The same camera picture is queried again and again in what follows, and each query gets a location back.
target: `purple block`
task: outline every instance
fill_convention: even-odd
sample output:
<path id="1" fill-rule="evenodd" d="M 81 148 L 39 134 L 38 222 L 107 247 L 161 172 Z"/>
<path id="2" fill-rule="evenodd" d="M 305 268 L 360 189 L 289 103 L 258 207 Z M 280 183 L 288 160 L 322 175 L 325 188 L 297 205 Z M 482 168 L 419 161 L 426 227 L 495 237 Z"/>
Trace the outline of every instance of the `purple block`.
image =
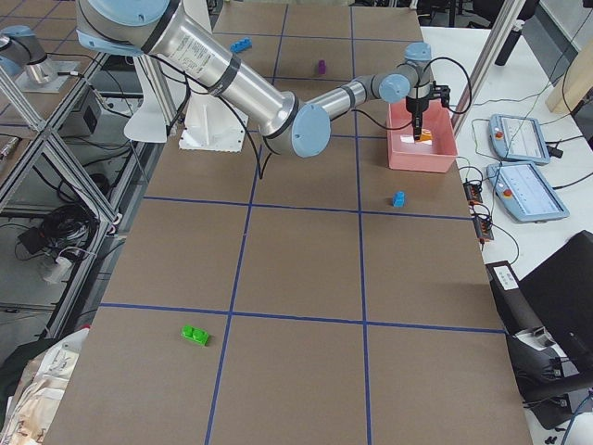
<path id="1" fill-rule="evenodd" d="M 319 74 L 325 74 L 325 60 L 320 60 L 317 64 L 317 72 Z"/>

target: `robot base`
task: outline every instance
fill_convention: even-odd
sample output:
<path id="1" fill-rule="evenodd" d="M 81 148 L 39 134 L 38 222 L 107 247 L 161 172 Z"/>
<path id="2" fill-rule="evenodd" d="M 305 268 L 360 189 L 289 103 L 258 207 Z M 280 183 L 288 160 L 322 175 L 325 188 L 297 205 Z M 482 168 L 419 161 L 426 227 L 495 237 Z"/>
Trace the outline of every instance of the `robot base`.
<path id="1" fill-rule="evenodd" d="M 54 64 L 57 72 L 74 71 L 79 66 L 79 62 L 73 61 L 55 60 Z M 64 86 L 64 83 L 66 83 L 68 79 L 69 76 L 57 76 L 52 82 L 40 85 L 29 79 L 29 76 L 25 71 L 17 78 L 16 84 L 19 87 L 19 90 L 23 93 L 49 93 L 55 95 L 59 93 L 59 90 Z"/>

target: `black cable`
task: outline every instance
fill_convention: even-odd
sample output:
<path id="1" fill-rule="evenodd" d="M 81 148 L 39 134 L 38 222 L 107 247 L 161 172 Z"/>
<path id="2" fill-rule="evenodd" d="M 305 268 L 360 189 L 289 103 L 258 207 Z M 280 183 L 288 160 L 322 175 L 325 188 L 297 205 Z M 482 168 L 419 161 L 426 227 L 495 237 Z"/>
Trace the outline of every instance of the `black cable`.
<path id="1" fill-rule="evenodd" d="M 34 260 L 35 258 L 39 258 L 39 257 L 43 257 L 45 256 L 45 253 L 39 253 L 37 255 L 33 255 L 32 257 L 29 258 L 20 258 L 19 255 L 17 254 L 17 247 L 19 245 L 21 245 L 22 243 L 19 241 L 17 244 L 15 244 L 15 248 L 14 248 L 14 254 L 15 254 L 15 258 L 19 261 L 31 261 Z"/>
<path id="2" fill-rule="evenodd" d="M 571 416 L 571 420 L 568 423 L 568 426 L 566 427 L 566 432 L 564 433 L 564 437 L 562 438 L 562 442 L 560 445 L 566 444 L 566 440 L 568 439 L 568 434 L 571 432 L 574 421 L 576 420 L 576 417 L 578 417 L 578 415 L 581 413 L 581 409 L 583 409 L 583 407 L 585 406 L 585 403 L 587 403 L 587 401 L 593 401 L 593 393 L 591 393 L 591 390 L 589 390 L 588 395 L 583 399 L 583 401 L 581 401 L 579 403 L 578 407 L 576 407 L 576 410 L 574 411 L 573 415 Z"/>
<path id="3" fill-rule="evenodd" d="M 101 148 L 102 150 L 105 151 L 117 151 L 117 150 L 121 150 L 122 148 L 124 148 L 125 146 L 127 146 L 128 144 L 130 144 L 131 140 L 128 139 L 127 141 L 125 141 L 124 143 L 122 143 L 119 146 L 114 146 L 112 148 L 107 148 L 107 146 L 109 145 L 109 143 L 107 142 L 93 142 L 93 141 L 89 141 L 88 139 L 84 139 L 83 137 L 79 137 L 79 136 L 68 136 L 68 137 L 64 137 L 65 140 L 68 139 L 76 139 L 78 141 L 82 141 L 85 144 L 88 144 L 89 146 L 96 146 L 97 148 Z"/>
<path id="4" fill-rule="evenodd" d="M 89 56 L 88 54 L 75 54 L 75 53 L 66 54 L 66 53 L 55 53 L 55 52 L 49 53 L 48 52 L 47 54 L 49 54 L 51 56 L 65 56 L 65 57 L 76 56 L 76 57 L 86 57 L 86 58 L 91 59 L 94 63 L 96 63 L 99 67 L 101 67 L 101 70 L 107 76 L 109 76 L 113 80 L 113 82 L 117 85 L 117 87 L 121 93 L 121 98 L 124 100 L 124 102 L 128 106 L 128 109 L 130 110 L 130 112 L 133 113 L 132 106 L 130 105 L 130 102 L 128 102 L 128 100 L 126 98 L 126 94 L 123 92 L 123 88 L 121 87 L 121 84 L 118 82 L 118 80 L 115 78 L 115 76 L 109 72 L 109 70 L 105 70 L 105 65 L 102 64 L 101 62 L 99 62 L 95 57 Z"/>
<path id="5" fill-rule="evenodd" d="M 353 108 L 350 111 L 352 111 L 353 113 L 360 113 L 363 116 L 366 116 L 368 119 L 370 119 L 375 125 L 377 125 L 378 127 L 383 128 L 384 130 L 390 131 L 390 132 L 394 132 L 397 130 L 403 130 L 404 128 L 406 128 L 407 126 L 411 125 L 411 121 L 408 122 L 405 125 L 402 125 L 401 127 L 396 127 L 396 128 L 391 128 L 391 127 L 386 127 L 384 126 L 382 123 L 380 123 L 379 121 L 377 121 L 373 116 L 371 116 L 369 113 L 367 113 L 366 111 L 362 110 L 362 109 L 358 109 L 358 108 Z"/>
<path id="6" fill-rule="evenodd" d="M 59 198 L 59 200 L 67 202 L 67 203 L 72 203 L 72 202 L 76 202 L 76 199 L 71 197 L 70 195 L 67 195 L 66 193 L 64 193 L 61 190 L 61 186 L 55 186 L 53 184 L 51 184 L 44 176 L 43 174 L 37 169 L 37 167 L 33 166 L 33 171 L 35 173 L 37 173 L 37 176 L 39 176 L 39 179 L 41 179 L 45 185 L 47 185 L 49 188 L 51 188 L 52 190 L 56 191 L 57 193 L 57 197 Z"/>
<path id="7" fill-rule="evenodd" d="M 465 79 L 467 81 L 468 91 L 470 93 L 470 100 L 469 100 L 469 102 L 467 104 L 467 107 L 465 108 L 464 111 L 457 111 L 457 110 L 451 109 L 450 107 L 447 107 L 447 109 L 451 113 L 453 113 L 453 114 L 465 114 L 465 113 L 467 113 L 470 110 L 470 108 L 472 107 L 472 102 L 473 102 L 472 81 L 470 79 L 470 75 L 468 74 L 468 72 L 465 69 L 465 67 L 463 67 L 463 65 L 460 64 L 460 62 L 458 62 L 457 60 L 455 60 L 454 58 L 451 58 L 451 57 L 436 57 L 436 58 L 433 58 L 430 62 L 428 62 L 426 64 L 426 66 L 424 67 L 423 73 L 425 73 L 426 70 L 428 70 L 428 67 L 430 67 L 433 64 L 433 62 L 436 62 L 438 60 L 447 60 L 447 61 L 449 61 L 449 62 L 457 65 L 459 68 L 461 68 L 461 71 L 463 71 L 463 75 L 465 76 Z"/>
<path id="8" fill-rule="evenodd" d="M 473 143 L 474 143 L 474 152 L 476 155 L 480 155 L 483 156 L 485 158 L 489 158 L 489 159 L 493 159 L 496 162 L 498 162 L 500 165 L 502 164 L 502 161 L 498 158 L 495 158 L 493 156 L 487 155 L 486 153 L 482 153 L 479 150 L 479 146 L 478 146 L 478 140 L 477 140 L 477 136 L 475 135 L 475 127 L 473 126 L 473 124 L 477 121 L 484 121 L 484 122 L 490 122 L 490 120 L 488 119 L 482 119 L 482 118 L 477 118 L 477 119 L 473 119 L 472 120 L 472 137 L 473 137 Z"/>
<path id="9" fill-rule="evenodd" d="M 95 269 L 96 267 L 98 267 L 101 264 L 101 261 L 103 261 L 105 258 L 107 258 L 109 255 L 111 255 L 113 252 L 115 252 L 118 248 L 120 248 L 121 246 L 123 246 L 124 244 L 126 244 L 125 240 L 124 241 L 120 241 L 118 244 L 116 244 L 113 248 L 111 248 L 110 250 L 107 251 L 107 253 L 101 255 L 98 258 L 95 258 L 95 264 L 93 264 L 93 267 L 91 267 L 91 269 L 89 269 L 89 273 Z"/>
<path id="10" fill-rule="evenodd" d="M 93 313 L 93 312 L 97 312 L 99 310 L 99 308 L 96 309 L 91 309 L 90 311 L 84 311 L 83 313 L 80 313 L 77 317 L 76 317 L 76 322 L 78 323 L 78 321 L 84 316 L 84 315 L 88 315 L 89 313 Z"/>
<path id="11" fill-rule="evenodd" d="M 489 104 L 490 102 L 492 102 L 492 103 L 497 103 L 497 102 L 523 102 L 523 101 L 525 101 L 527 99 L 530 99 L 532 97 L 538 97 L 538 96 L 539 96 L 539 93 L 535 93 L 533 95 L 527 95 L 523 99 L 508 99 L 508 98 L 490 99 L 490 100 L 487 100 L 485 102 L 480 102 L 478 104 L 473 104 L 473 106 L 474 107 L 481 107 L 481 106 L 483 106 L 485 104 Z"/>
<path id="12" fill-rule="evenodd" d="M 123 166 L 121 167 L 120 171 L 118 172 L 118 175 L 115 177 L 115 180 L 113 181 L 113 183 L 111 183 L 111 190 L 115 189 L 115 187 L 118 186 L 118 184 L 121 181 L 121 178 L 123 177 L 123 173 L 128 165 L 128 162 L 130 162 L 130 159 L 132 159 L 133 156 L 133 151 L 132 149 L 130 149 L 128 153 L 128 157 L 126 158 L 126 160 L 123 162 Z"/>
<path id="13" fill-rule="evenodd" d="M 565 185 L 558 185 L 556 187 L 552 187 L 554 190 L 562 190 L 563 188 L 566 187 L 570 187 L 571 185 L 575 185 L 578 183 L 582 183 L 583 181 L 585 181 L 586 179 L 590 178 L 591 176 L 593 176 L 593 172 L 591 172 L 590 174 L 588 174 L 587 176 L 583 176 L 581 179 L 577 179 L 576 181 L 573 181 L 569 184 L 565 184 Z"/>
<path id="14" fill-rule="evenodd" d="M 0 224 L 0 229 L 2 229 L 3 227 L 18 227 L 20 229 L 26 229 L 26 230 L 31 229 L 30 227 L 28 227 L 26 225 L 16 224 L 15 222 L 7 222 L 5 224 Z"/>
<path id="15" fill-rule="evenodd" d="M 482 171 L 480 169 L 478 169 L 477 167 L 474 167 L 473 165 L 464 165 L 462 167 L 458 168 L 458 171 L 461 172 L 462 170 L 467 170 L 467 174 L 465 175 L 465 181 L 467 182 L 467 176 L 469 174 L 469 170 L 473 170 L 478 172 L 478 174 L 480 175 L 480 179 L 479 180 L 473 180 L 473 181 L 478 181 L 480 184 L 480 188 L 482 188 L 482 182 L 484 181 L 484 174 L 482 173 Z"/>
<path id="16" fill-rule="evenodd" d="M 175 67 L 172 63 L 170 63 L 167 60 L 164 60 L 158 56 L 151 56 L 152 58 L 158 60 L 161 63 L 164 63 L 165 65 L 167 65 L 169 68 L 171 68 L 172 70 L 182 74 L 182 76 L 187 80 L 187 81 L 192 81 L 195 84 L 199 85 L 200 87 L 204 88 L 204 89 L 208 89 L 203 83 L 201 83 L 198 79 L 195 79 L 194 77 L 190 76 L 189 74 L 187 74 L 187 72 L 180 70 L 179 68 Z M 190 85 L 189 82 L 187 83 L 187 87 L 190 89 L 190 91 L 192 93 L 195 93 L 197 95 L 206 95 L 207 93 L 200 93 L 196 90 L 194 90 Z M 232 113 L 233 115 L 236 117 L 237 121 L 239 122 L 239 124 L 241 125 L 241 128 L 243 128 L 243 131 L 245 132 L 247 138 L 249 139 L 249 143 L 251 145 L 251 148 L 253 149 L 253 154 L 255 155 L 256 158 L 256 168 L 258 170 L 258 178 L 261 180 L 263 179 L 263 173 L 264 173 L 264 168 L 265 166 L 268 164 L 268 160 L 270 160 L 270 155 L 268 155 L 268 157 L 264 160 L 264 165 L 261 165 L 261 158 L 259 156 L 259 152 L 258 152 L 258 147 L 255 143 L 255 141 L 253 140 L 253 136 L 251 135 L 251 133 L 249 132 L 249 130 L 247 129 L 247 126 L 245 125 L 245 123 L 243 122 L 243 120 L 241 119 L 241 117 L 239 116 L 239 114 L 234 110 L 233 106 L 227 102 L 224 98 L 222 98 L 221 96 L 217 96 L 217 98 L 225 105 L 225 107 L 227 107 Z M 269 144 L 267 143 L 265 137 L 264 137 L 264 144 L 266 145 L 266 147 L 270 150 L 271 153 L 274 153 L 273 150 L 270 149 Z"/>
<path id="17" fill-rule="evenodd" d="M 590 104 L 590 103 L 591 103 L 591 101 L 593 101 L 593 99 L 589 99 L 588 101 L 586 101 L 586 102 L 583 102 L 583 106 L 584 106 L 584 105 L 588 105 L 588 104 Z M 562 120 L 562 119 L 564 119 L 564 118 L 568 118 L 569 116 L 572 116 L 572 111 L 571 111 L 571 112 L 568 112 L 568 113 L 566 113 L 566 114 L 563 114 L 563 115 L 562 115 L 562 116 L 560 116 L 559 118 L 556 118 L 556 119 L 554 119 L 554 120 L 552 120 L 552 121 L 547 121 L 547 122 L 540 123 L 540 124 L 539 124 L 539 126 L 541 127 L 542 125 L 550 125 L 551 123 L 554 123 L 554 122 L 560 121 L 560 120 Z"/>
<path id="18" fill-rule="evenodd" d="M 89 167 L 89 166 L 91 166 L 91 165 L 98 164 L 99 162 L 105 162 L 105 161 L 108 161 L 108 160 L 112 160 L 112 159 L 120 158 L 120 157 L 122 157 L 123 155 L 127 155 L 128 153 L 130 153 L 130 151 L 131 151 L 131 150 L 127 150 L 127 151 L 123 151 L 123 152 L 121 152 L 121 153 L 118 153 L 117 155 L 109 156 L 109 157 L 107 157 L 107 158 L 99 158 L 99 159 L 91 160 L 91 161 L 89 161 L 89 162 L 86 162 L 86 163 L 85 163 L 85 164 L 83 164 L 82 166 L 83 166 L 83 167 Z"/>
<path id="19" fill-rule="evenodd" d="M 69 204 L 52 210 L 45 215 L 39 226 L 39 230 L 44 234 L 44 237 L 53 242 L 53 248 L 55 249 L 69 247 L 73 241 L 78 242 L 85 236 L 82 248 L 79 251 L 85 250 L 91 245 L 96 228 L 95 216 L 82 203 Z M 75 255 L 74 260 L 82 261 L 84 257 L 80 258 Z"/>
<path id="20" fill-rule="evenodd" d="M 555 144 L 555 145 L 558 145 L 558 144 L 562 144 L 564 142 L 569 142 L 569 141 L 573 141 L 575 139 L 580 139 L 580 138 L 587 139 L 582 134 L 579 134 L 578 136 L 568 137 L 566 139 L 561 139 L 560 141 L 550 141 L 550 142 L 546 141 L 546 144 L 550 144 L 550 145 Z"/>
<path id="21" fill-rule="evenodd" d="M 574 32 L 573 34 L 573 38 L 568 42 L 568 44 L 566 44 L 566 47 L 564 48 L 564 50 L 561 52 L 560 56 L 558 57 L 558 60 L 556 60 L 556 63 L 554 64 L 554 68 L 552 68 L 551 73 L 549 74 L 549 77 L 553 77 L 554 76 L 554 71 L 556 70 L 556 68 L 558 68 L 558 64 L 560 63 L 560 61 L 562 60 L 562 57 L 564 56 L 564 54 L 566 54 L 566 51 L 568 51 L 568 49 L 572 46 L 574 39 L 576 38 L 576 35 L 578 33 L 580 33 L 580 31 L 583 29 L 583 27 L 585 26 L 585 23 L 587 23 L 587 20 L 589 20 L 589 17 L 591 16 L 591 13 L 593 12 L 593 9 L 591 9 L 589 11 L 589 13 L 587 14 L 587 16 L 585 17 L 585 19 L 583 20 L 583 22 L 581 23 L 581 26 L 578 27 L 578 29 Z"/>
<path id="22" fill-rule="evenodd" d="M 505 233 L 512 240 L 512 242 L 515 244 L 515 247 L 517 248 L 517 255 L 515 256 L 514 260 L 510 262 L 510 265 L 513 265 L 515 262 L 517 262 L 517 260 L 519 260 L 519 255 L 521 253 L 521 250 L 519 248 L 519 243 L 517 242 L 517 240 L 515 239 L 515 237 L 513 235 L 511 235 L 509 232 L 507 232 L 506 230 L 504 230 L 499 225 L 496 225 L 496 224 L 492 223 L 492 226 L 493 227 L 496 227 L 501 232 Z"/>
<path id="23" fill-rule="evenodd" d="M 18 139 L 20 139 L 22 141 L 22 137 L 17 136 L 16 134 L 0 133 L 0 136 L 17 137 Z"/>
<path id="24" fill-rule="evenodd" d="M 116 111 L 115 109 L 111 109 L 109 107 L 101 107 L 101 108 L 104 109 L 107 113 L 115 114 L 116 116 L 121 116 L 122 118 L 126 118 L 126 119 L 132 118 L 132 116 L 128 116 L 127 114 L 120 113 L 119 111 Z"/>

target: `white stand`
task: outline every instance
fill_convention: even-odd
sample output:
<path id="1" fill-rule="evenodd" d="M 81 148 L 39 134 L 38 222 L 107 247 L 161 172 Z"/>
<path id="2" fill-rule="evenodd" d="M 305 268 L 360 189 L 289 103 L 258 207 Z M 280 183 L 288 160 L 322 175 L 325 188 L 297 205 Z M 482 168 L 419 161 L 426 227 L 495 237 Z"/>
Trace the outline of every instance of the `white stand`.
<path id="1" fill-rule="evenodd" d="M 205 30 L 212 32 L 206 2 L 185 1 L 187 14 Z M 247 115 L 235 108 L 245 126 Z M 245 131 L 233 113 L 216 97 L 192 93 L 185 116 L 179 147 L 212 151 L 241 151 Z"/>

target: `brown cardboard table surface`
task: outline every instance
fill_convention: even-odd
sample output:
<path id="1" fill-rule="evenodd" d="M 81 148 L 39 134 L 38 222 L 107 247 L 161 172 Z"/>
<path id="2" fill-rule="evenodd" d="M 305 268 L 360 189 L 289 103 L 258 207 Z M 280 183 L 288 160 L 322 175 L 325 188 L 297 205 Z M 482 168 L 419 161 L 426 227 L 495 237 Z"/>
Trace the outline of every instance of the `brown cardboard table surface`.
<path id="1" fill-rule="evenodd" d="M 242 3 L 215 34 L 303 99 L 421 39 L 405 9 Z M 352 114 L 263 181 L 248 145 L 171 140 L 45 443 L 531 443 L 458 173 L 386 163 Z"/>

